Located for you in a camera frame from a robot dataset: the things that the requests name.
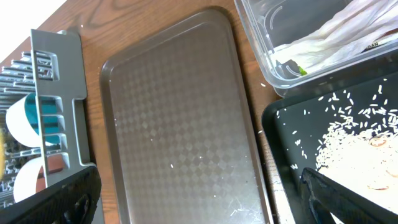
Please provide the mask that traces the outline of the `white paper napkin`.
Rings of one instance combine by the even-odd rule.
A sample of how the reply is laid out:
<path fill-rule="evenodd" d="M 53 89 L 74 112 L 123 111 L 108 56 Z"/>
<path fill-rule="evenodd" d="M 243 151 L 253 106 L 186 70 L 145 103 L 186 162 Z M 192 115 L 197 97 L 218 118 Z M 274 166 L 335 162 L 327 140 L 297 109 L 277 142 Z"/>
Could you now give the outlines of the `white paper napkin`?
<path fill-rule="evenodd" d="M 279 63 L 293 60 L 307 73 L 344 62 L 397 29 L 397 0 L 354 0 L 315 32 L 274 49 Z"/>

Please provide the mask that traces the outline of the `green snack wrapper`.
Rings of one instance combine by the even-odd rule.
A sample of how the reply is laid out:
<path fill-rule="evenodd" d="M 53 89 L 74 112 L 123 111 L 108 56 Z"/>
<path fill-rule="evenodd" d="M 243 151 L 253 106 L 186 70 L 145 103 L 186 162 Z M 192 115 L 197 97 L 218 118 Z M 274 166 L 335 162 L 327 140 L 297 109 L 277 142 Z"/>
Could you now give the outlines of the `green snack wrapper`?
<path fill-rule="evenodd" d="M 299 69 L 299 73 L 301 74 L 301 76 L 308 74 L 302 67 L 299 67 L 298 69 Z"/>

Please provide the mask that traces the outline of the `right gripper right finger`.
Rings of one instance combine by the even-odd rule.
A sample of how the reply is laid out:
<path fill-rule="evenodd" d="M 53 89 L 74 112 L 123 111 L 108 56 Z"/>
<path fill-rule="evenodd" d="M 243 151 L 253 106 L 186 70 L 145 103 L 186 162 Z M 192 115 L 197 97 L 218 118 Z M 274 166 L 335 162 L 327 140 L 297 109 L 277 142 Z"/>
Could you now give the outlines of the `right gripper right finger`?
<path fill-rule="evenodd" d="M 298 190 L 304 223 L 397 223 L 397 215 L 334 180 L 304 168 Z"/>

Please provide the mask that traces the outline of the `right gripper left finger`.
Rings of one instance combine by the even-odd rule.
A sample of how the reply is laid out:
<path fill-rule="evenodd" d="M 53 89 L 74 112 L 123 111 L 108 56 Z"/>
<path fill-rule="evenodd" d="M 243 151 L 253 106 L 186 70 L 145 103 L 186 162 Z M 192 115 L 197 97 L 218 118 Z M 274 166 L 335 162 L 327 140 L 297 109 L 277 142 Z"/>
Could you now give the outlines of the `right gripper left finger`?
<path fill-rule="evenodd" d="M 88 166 L 1 210 L 1 223 L 91 223 L 100 193 L 98 169 Z"/>

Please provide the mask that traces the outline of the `white round bowl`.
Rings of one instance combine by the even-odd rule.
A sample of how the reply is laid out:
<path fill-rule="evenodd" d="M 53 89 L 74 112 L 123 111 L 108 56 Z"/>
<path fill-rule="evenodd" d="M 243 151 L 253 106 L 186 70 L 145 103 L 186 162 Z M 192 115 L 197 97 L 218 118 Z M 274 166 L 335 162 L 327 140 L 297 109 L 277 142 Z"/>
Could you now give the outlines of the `white round bowl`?
<path fill-rule="evenodd" d="M 66 160 L 60 154 L 50 156 L 47 159 L 49 173 L 57 173 L 68 167 Z M 18 172 L 13 189 L 15 203 L 21 202 L 28 197 L 46 189 L 44 168 L 41 157 L 26 162 Z"/>

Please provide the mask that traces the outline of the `light blue bowl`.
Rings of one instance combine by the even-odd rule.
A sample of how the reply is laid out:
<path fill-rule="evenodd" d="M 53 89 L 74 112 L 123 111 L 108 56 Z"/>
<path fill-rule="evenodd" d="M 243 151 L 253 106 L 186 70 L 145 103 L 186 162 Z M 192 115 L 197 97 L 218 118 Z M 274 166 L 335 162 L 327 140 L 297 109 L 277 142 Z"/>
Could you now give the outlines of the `light blue bowl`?
<path fill-rule="evenodd" d="M 57 111 L 54 98 L 43 97 L 41 99 L 43 114 L 55 114 Z M 53 134 L 59 132 L 58 118 L 48 116 L 43 118 L 44 132 Z M 15 102 L 6 112 L 6 125 L 12 137 L 27 147 L 39 147 L 39 122 L 35 93 L 31 93 Z M 45 137 L 45 145 L 60 144 L 58 136 Z"/>

